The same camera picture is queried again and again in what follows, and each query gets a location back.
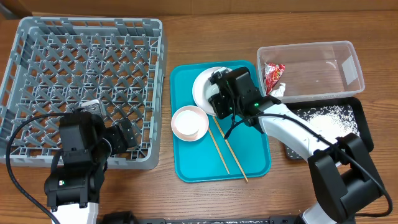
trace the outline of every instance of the black rectangular object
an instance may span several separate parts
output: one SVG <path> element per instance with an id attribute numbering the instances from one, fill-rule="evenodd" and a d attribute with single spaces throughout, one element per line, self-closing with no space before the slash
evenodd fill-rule
<path id="1" fill-rule="evenodd" d="M 316 100 L 316 101 L 306 101 L 306 102 L 298 102 L 298 103 L 287 103 L 286 106 L 288 109 L 294 111 L 298 109 L 307 109 L 307 108 L 321 108 L 324 106 L 344 106 L 350 105 L 353 110 L 355 121 L 358 125 L 358 131 L 360 133 L 360 137 L 365 143 L 368 152 L 371 152 L 374 148 L 374 143 L 372 140 L 372 136 L 369 130 L 368 123 L 366 121 L 366 117 L 362 108 L 362 104 L 359 99 L 355 97 L 348 98 L 337 98 L 337 99 L 328 99 L 328 100 Z M 291 150 L 291 148 L 285 146 L 286 155 L 289 159 L 299 159 L 296 156 L 296 153 Z"/>

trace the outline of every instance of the blue plastic tray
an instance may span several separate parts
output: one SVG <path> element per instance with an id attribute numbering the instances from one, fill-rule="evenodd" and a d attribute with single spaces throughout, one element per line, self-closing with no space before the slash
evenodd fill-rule
<path id="1" fill-rule="evenodd" d="M 256 69 L 252 63 L 245 60 L 181 65 L 175 68 L 170 76 L 172 114 L 183 106 L 195 105 L 192 86 L 196 77 L 207 68 L 219 66 L 231 69 L 247 67 L 254 84 L 258 86 Z M 178 177 L 185 182 L 243 178 L 213 118 L 208 117 L 210 129 L 213 131 L 230 175 L 224 168 L 210 134 L 207 133 L 195 142 L 185 142 L 173 135 L 175 171 Z M 225 133 L 231 126 L 231 117 L 218 122 Z M 242 124 L 234 129 L 228 141 L 247 177 L 262 177 L 268 173 L 271 168 L 271 155 L 265 134 L 260 134 L 256 129 Z"/>

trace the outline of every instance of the wooden chopstick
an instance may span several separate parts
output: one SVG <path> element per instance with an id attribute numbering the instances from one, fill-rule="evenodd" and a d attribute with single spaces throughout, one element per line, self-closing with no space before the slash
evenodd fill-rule
<path id="1" fill-rule="evenodd" d="M 220 125 L 218 124 L 218 121 L 217 121 L 217 119 L 216 119 L 216 116 L 213 116 L 213 120 L 214 120 L 214 122 L 216 123 L 217 128 L 219 129 L 221 135 L 224 137 L 224 132 L 223 132 L 223 130 L 221 129 Z M 242 167 L 241 167 L 241 164 L 240 164 L 239 161 L 238 161 L 238 158 L 236 158 L 234 151 L 232 150 L 231 146 L 229 145 L 228 140 L 227 140 L 227 139 L 224 139 L 224 140 L 225 140 L 225 143 L 226 143 L 226 145 L 228 146 L 229 150 L 231 151 L 232 156 L 234 157 L 236 164 L 238 165 L 239 169 L 241 170 L 244 179 L 246 180 L 246 182 L 249 182 L 248 178 L 246 177 L 246 174 L 244 173 L 244 171 L 243 171 L 243 169 L 242 169 Z"/>
<path id="2" fill-rule="evenodd" d="M 226 164 L 225 164 L 224 157 L 223 157 L 223 155 L 221 154 L 220 149 L 218 148 L 216 139 L 214 138 L 213 133 L 211 132 L 211 129 L 210 129 L 210 128 L 209 128 L 209 133 L 210 133 L 210 136 L 211 136 L 211 138 L 212 138 L 212 140 L 213 140 L 213 142 L 214 142 L 214 145 L 215 145 L 216 148 L 217 148 L 218 154 L 220 155 L 220 158 L 221 158 L 221 160 L 223 161 L 223 164 L 224 164 L 224 166 L 225 166 L 225 169 L 226 169 L 227 173 L 229 174 L 229 170 L 228 170 L 228 167 L 227 167 Z"/>

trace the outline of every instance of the gray dish rack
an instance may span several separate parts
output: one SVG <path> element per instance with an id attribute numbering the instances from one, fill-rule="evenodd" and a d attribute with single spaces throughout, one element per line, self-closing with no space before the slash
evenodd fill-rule
<path id="1" fill-rule="evenodd" d="M 8 139 L 24 120 L 100 99 L 106 125 L 130 119 L 139 142 L 110 157 L 108 167 L 153 169 L 159 161 L 166 55 L 158 19 L 24 18 L 0 88 L 0 162 L 5 163 Z M 38 120 L 20 131 L 12 164 L 50 166 L 62 147 L 59 119 Z"/>

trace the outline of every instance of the white bowl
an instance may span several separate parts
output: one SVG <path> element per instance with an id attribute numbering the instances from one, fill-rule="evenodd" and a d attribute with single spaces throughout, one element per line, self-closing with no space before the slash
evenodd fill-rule
<path id="1" fill-rule="evenodd" d="M 199 107 L 183 106 L 174 113 L 171 126 L 174 135 L 179 139 L 196 141 L 207 133 L 209 119 Z"/>

